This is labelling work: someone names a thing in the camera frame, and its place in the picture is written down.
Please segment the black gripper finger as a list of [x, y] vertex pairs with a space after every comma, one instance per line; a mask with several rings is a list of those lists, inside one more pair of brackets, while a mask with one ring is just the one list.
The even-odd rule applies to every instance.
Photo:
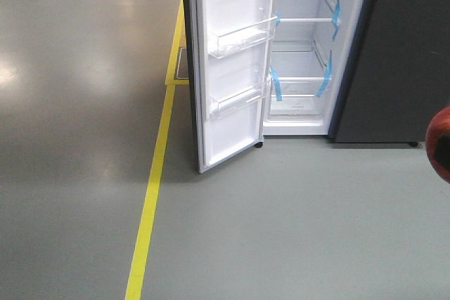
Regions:
[[449, 135], [440, 135], [433, 153], [433, 167], [440, 174], [449, 173]]

